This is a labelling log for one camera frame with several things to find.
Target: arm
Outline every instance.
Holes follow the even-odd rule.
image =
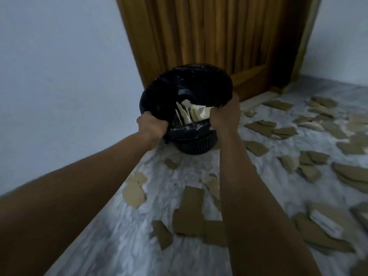
[[[239,97],[211,110],[220,141],[221,209],[233,275],[320,275],[312,254],[262,182],[237,133]]]
[[[139,132],[0,198],[0,275],[43,275],[116,193],[168,124],[149,112]]]

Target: white wall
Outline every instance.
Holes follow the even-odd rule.
[[[0,0],[0,194],[138,127],[116,0]]]
[[[368,0],[322,0],[301,73],[368,86]]]

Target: black trash can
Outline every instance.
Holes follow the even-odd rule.
[[[184,65],[160,75],[144,90],[140,98],[140,112],[150,111],[158,119],[169,123],[164,135],[166,143],[190,155],[206,153],[217,143],[216,131],[209,130],[209,119],[189,125],[173,127],[176,102],[189,100],[206,107],[224,106],[232,98],[232,80],[215,66]]]

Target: wooden door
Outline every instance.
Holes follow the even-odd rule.
[[[117,0],[147,87],[190,63],[218,66],[245,100],[269,90],[285,0]]]

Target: marble floor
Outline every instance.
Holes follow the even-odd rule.
[[[300,114],[315,115],[308,113],[305,105],[305,100],[314,94],[333,98],[339,103],[337,123],[343,129],[348,113],[368,113],[368,88],[301,77],[281,97],[294,104],[290,111],[259,105],[255,108],[257,115],[252,118],[242,116],[241,124],[264,119],[277,122],[278,127],[290,126]],[[331,155],[330,162],[368,167],[368,156],[345,156],[336,148],[337,140],[328,133],[298,128],[298,135],[282,141],[268,139],[242,125],[239,133],[243,140],[256,140],[270,149],[262,157],[249,154],[262,180],[290,217],[305,212],[306,202],[310,200],[343,209],[368,202],[368,194],[340,183],[329,165],[319,167],[323,176],[311,184],[297,174],[288,174],[278,161],[277,156],[282,154],[298,156],[301,150],[315,150]],[[163,164],[167,157],[179,161],[180,166],[174,171],[168,169]],[[179,207],[186,185],[205,189],[203,213],[206,219],[221,219],[203,184],[209,173],[219,174],[219,151],[189,156],[173,146],[161,144],[144,156],[135,171],[142,171],[149,178],[143,186],[146,202],[137,210],[127,206],[122,199],[125,184],[122,185],[46,275],[231,275],[227,249],[205,245],[199,239],[175,236],[173,244],[161,251],[156,237],[151,234],[151,221],[157,219],[173,231],[172,214]],[[361,249],[368,254],[368,236],[360,238]],[[349,275],[349,268],[358,261],[355,254],[334,252],[327,256],[310,250],[324,276]]]

